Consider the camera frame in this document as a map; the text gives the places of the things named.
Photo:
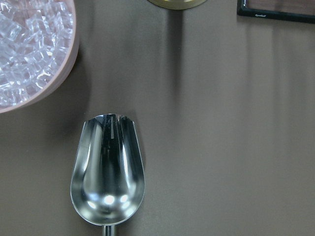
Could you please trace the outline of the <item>silver metal scoop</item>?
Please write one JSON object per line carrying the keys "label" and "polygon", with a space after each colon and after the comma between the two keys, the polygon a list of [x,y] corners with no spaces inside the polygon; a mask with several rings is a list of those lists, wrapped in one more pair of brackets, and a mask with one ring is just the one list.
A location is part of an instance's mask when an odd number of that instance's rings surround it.
{"label": "silver metal scoop", "polygon": [[76,212],[116,236],[117,225],[130,219],[145,193],[144,167],[134,122],[105,114],[84,122],[71,176]]}

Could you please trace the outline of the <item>wooden mug tree stand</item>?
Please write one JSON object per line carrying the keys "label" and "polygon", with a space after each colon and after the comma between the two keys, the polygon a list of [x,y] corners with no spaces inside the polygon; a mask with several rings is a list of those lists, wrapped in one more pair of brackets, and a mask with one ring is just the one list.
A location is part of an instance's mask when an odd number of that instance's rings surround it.
{"label": "wooden mug tree stand", "polygon": [[150,3],[170,10],[186,10],[199,6],[206,0],[148,0]]}

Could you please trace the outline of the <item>black framed wooden tray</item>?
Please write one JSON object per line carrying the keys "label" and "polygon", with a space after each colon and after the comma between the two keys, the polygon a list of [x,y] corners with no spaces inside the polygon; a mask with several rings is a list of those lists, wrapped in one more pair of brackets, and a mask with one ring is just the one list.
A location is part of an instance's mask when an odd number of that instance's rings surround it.
{"label": "black framed wooden tray", "polygon": [[237,14],[262,19],[313,24],[314,0],[238,0]]}

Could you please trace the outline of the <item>pink bowl of ice cubes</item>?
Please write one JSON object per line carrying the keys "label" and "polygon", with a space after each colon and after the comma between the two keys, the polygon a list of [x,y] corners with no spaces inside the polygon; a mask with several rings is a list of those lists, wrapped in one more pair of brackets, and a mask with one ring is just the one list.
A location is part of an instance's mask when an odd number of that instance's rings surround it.
{"label": "pink bowl of ice cubes", "polygon": [[0,111],[54,92],[72,70],[79,47],[72,0],[0,2]]}

